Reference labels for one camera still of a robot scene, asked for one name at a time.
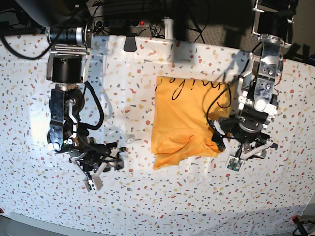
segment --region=table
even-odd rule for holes
[[[44,35],[9,39],[19,52],[38,55]],[[292,231],[314,193],[315,68],[285,61],[276,82],[279,110],[268,131],[279,144],[265,160],[225,169],[227,156],[191,157],[153,171],[150,138],[156,76],[231,81],[247,53],[237,49],[136,37],[137,51],[123,50],[125,37],[94,39],[89,81],[106,119],[91,136],[126,146],[125,168],[102,176],[104,187],[87,192],[67,155],[47,151],[49,96],[46,55],[24,61],[0,45],[0,207],[77,229],[124,236],[267,235]],[[97,122],[87,92],[80,114]]]

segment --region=terrazzo pattern fabric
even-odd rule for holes
[[[15,36],[11,45],[36,56],[43,35]],[[225,169],[227,156],[191,157],[179,166],[153,171],[150,137],[154,90],[159,75],[229,82],[244,67],[235,49],[163,39],[136,38],[137,51],[124,52],[125,38],[94,40],[89,81],[106,121],[91,132],[99,143],[128,148],[125,168],[102,175],[104,187],[87,192],[67,155],[47,151],[48,55],[23,61],[0,45],[0,207],[6,214],[119,236],[241,236],[292,231],[314,193],[315,69],[286,61],[275,93],[278,116],[269,132],[279,144],[265,160],[251,160],[238,174]],[[82,121],[98,121],[87,92]]]

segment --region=folded shirt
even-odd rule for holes
[[[216,157],[220,151],[211,141],[213,130],[206,112],[227,83],[195,79],[157,77],[155,114],[151,152],[156,160],[153,169],[178,165],[190,156]],[[233,97],[232,87],[209,112],[209,118],[228,117]]]

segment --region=confetti print tablecloth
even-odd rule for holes
[[[11,45],[38,55],[42,36],[18,36]],[[48,55],[23,61],[0,45],[0,207],[77,229],[122,235],[228,236],[292,231],[314,192],[315,69],[286,61],[277,81],[279,113],[269,132],[279,144],[265,160],[248,161],[239,174],[225,169],[227,156],[191,157],[153,171],[150,138],[156,76],[230,81],[246,53],[202,44],[136,38],[124,52],[124,37],[98,37],[89,81],[106,121],[91,132],[99,143],[128,147],[125,168],[103,174],[104,187],[87,193],[66,155],[47,151],[48,101],[54,85],[45,79]],[[98,120],[87,93],[81,113]]]

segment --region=yellow cloth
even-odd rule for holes
[[[211,141],[213,131],[207,124],[206,111],[227,83],[159,76],[156,84],[153,169],[178,165],[190,156],[216,157],[220,151]],[[232,97],[233,88],[219,98],[219,105],[212,106],[209,118],[227,117]]]

